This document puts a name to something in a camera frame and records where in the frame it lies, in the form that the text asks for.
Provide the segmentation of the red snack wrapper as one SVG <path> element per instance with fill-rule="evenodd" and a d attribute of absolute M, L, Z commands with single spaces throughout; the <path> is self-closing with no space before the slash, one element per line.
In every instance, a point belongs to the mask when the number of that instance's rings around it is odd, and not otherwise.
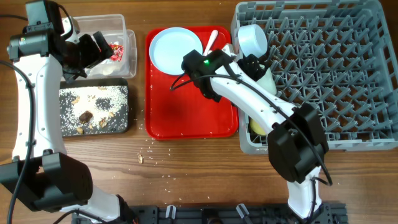
<path fill-rule="evenodd" d="M 119 44 L 110 44 L 109 46 L 113 50 L 113 55 L 110 59 L 114 62 L 120 62 L 124 54 L 124 46 Z"/>

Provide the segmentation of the white napkin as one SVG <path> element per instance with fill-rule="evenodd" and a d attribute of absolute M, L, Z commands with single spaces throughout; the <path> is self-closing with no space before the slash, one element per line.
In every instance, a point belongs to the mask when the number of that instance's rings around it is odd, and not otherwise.
<path fill-rule="evenodd" d="M 116 75 L 122 69 L 124 69 L 125 63 L 123 61 L 114 61 L 111 59 L 106 59 L 100 64 L 94 66 L 93 68 L 87 68 L 85 72 L 89 76 L 109 76 Z"/>

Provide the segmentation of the green bowl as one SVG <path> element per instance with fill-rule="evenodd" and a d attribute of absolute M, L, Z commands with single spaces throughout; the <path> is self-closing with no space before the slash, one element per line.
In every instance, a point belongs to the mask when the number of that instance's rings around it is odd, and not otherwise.
<path fill-rule="evenodd" d="M 277 88 L 272 76 L 272 72 L 269 68 L 266 70 L 265 74 L 260 79 L 258 79 L 256 83 L 263 89 L 267 90 L 270 94 L 277 94 Z"/>

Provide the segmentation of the light blue bowl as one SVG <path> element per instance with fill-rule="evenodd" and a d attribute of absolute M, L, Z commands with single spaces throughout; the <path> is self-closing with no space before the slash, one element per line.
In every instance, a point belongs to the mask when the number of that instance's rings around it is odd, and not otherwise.
<path fill-rule="evenodd" d="M 266 35 L 257 24 L 240 27 L 238 30 L 238 42 L 245 57 L 254 55 L 260 58 L 266 54 L 268 49 Z"/>

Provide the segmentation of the pink plastic fork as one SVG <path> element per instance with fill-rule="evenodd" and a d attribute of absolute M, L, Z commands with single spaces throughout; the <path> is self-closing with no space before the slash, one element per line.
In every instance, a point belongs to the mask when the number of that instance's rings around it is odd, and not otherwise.
<path fill-rule="evenodd" d="M 214 42 L 215 42 L 217 36 L 218 36 L 218 31 L 217 31 L 217 30 L 213 30 L 213 31 L 211 32 L 211 35 L 210 35 L 210 37 L 209 37 L 209 39 L 208 39 L 208 42 L 207 42 L 206 47 L 205 47 L 205 50 L 204 50 L 204 52 L 203 52 L 203 55 L 204 55 L 204 56 L 208 55 L 208 53 L 209 53 L 209 51 L 210 51 L 212 45 L 214 44 Z"/>

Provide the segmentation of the light blue plate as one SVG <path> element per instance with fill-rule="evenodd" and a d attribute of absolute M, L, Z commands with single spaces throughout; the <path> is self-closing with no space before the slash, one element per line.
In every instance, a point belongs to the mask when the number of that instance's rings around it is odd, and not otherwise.
<path fill-rule="evenodd" d="M 203 53 L 199 37 L 182 27 L 171 27 L 160 31 L 149 46 L 149 57 L 152 64 L 168 75 L 181 75 L 183 57 L 196 50 Z"/>

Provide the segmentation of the yellow cup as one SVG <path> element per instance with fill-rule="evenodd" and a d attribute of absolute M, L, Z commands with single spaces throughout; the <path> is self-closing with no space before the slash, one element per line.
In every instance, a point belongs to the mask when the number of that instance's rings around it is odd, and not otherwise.
<path fill-rule="evenodd" d="M 249 126 L 251 130 L 261 136 L 266 136 L 267 133 L 261 128 L 261 126 L 253 119 L 249 119 Z"/>

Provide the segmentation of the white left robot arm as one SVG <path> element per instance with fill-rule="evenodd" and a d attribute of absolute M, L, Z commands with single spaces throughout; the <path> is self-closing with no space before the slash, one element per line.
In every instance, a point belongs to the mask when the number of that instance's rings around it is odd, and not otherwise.
<path fill-rule="evenodd" d="M 61 81 L 86 77 L 113 55 L 101 32 L 78 36 L 73 19 L 55 1 L 25 5 L 27 25 L 11 37 L 5 66 L 17 77 L 18 121 L 12 162 L 1 166 L 11 204 L 33 212 L 80 215 L 93 223 L 133 223 L 136 216 L 119 195 L 93 185 L 88 166 L 67 154 L 60 127 Z"/>

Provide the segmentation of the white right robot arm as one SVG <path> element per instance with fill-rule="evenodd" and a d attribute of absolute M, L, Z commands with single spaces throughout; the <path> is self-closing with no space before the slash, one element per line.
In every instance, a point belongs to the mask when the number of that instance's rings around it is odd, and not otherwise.
<path fill-rule="evenodd" d="M 324 163 L 329 147 L 317 109 L 269 93 L 221 49 L 206 56 L 192 50 L 181 68 L 205 98 L 228 99 L 266 132 L 269 162 L 288 184 L 287 205 L 303 221 L 312 221 L 322 204 L 319 184 L 333 183 Z"/>

